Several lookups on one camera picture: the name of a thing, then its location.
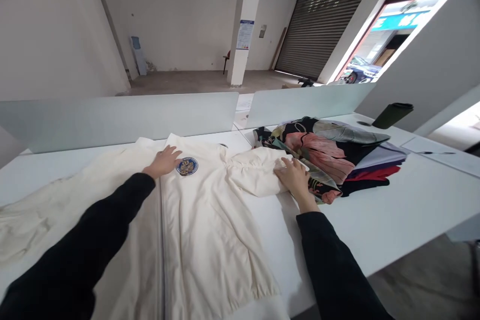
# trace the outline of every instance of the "floral print fabric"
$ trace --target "floral print fabric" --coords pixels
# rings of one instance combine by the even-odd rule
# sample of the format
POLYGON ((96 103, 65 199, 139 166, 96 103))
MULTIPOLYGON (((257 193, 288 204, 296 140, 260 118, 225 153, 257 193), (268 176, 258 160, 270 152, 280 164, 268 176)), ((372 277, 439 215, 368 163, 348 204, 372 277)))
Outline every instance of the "floral print fabric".
POLYGON ((308 187, 318 203, 331 204, 355 166, 390 137, 334 121, 304 117, 269 131, 253 131, 255 147, 285 150, 309 167, 308 187))

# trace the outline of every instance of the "white jacket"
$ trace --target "white jacket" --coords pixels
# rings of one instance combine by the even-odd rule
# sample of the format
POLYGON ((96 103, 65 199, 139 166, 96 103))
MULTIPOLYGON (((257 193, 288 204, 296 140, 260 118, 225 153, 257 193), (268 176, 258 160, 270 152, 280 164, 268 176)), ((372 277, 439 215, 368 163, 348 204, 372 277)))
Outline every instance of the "white jacket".
MULTIPOLYGON (((173 134, 167 145, 194 159, 188 171, 194 172, 163 176, 161 191, 157 186, 145 200, 95 287, 93 319, 288 319, 242 200, 242 190, 259 197, 284 190, 273 169, 286 153, 258 148, 233 154, 173 134)), ((149 165, 158 150, 154 141, 139 139, 0 207, 1 298, 90 205, 149 165)))

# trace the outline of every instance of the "round embroidered patch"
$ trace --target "round embroidered patch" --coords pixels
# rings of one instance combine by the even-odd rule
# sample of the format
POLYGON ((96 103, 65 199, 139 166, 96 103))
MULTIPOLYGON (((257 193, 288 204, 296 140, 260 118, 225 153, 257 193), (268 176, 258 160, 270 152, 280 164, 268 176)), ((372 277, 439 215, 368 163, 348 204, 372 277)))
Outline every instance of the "round embroidered patch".
POLYGON ((184 157, 176 166, 176 170, 182 176, 192 175, 199 168, 199 163, 193 157, 184 157))

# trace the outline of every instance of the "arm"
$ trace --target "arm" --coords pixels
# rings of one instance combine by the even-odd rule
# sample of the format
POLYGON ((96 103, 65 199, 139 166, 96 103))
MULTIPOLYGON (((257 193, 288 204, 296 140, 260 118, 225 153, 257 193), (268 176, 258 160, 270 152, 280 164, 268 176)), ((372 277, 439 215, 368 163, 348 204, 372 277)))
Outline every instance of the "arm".
POLYGON ((129 224, 155 188, 154 179, 173 170, 181 153, 167 147, 143 173, 90 206, 75 227, 8 288, 0 319, 90 319, 94 287, 120 250, 129 224))
POLYGON ((392 319, 382 306, 349 248, 339 239, 309 193, 309 174, 296 163, 277 171, 300 208, 296 221, 300 228, 306 267, 315 292, 321 318, 392 319))

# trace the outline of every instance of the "stack of clothes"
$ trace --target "stack of clothes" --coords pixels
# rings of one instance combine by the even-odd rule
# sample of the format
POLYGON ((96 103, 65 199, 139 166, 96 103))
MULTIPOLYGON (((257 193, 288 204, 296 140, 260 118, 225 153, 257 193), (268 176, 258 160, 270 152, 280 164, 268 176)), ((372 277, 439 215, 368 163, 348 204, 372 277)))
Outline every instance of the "stack of clothes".
POLYGON ((310 172, 308 187, 318 203, 386 186, 407 158, 405 150, 387 141, 390 136, 361 130, 339 121, 304 117, 273 131, 253 131, 255 147, 285 150, 310 172))

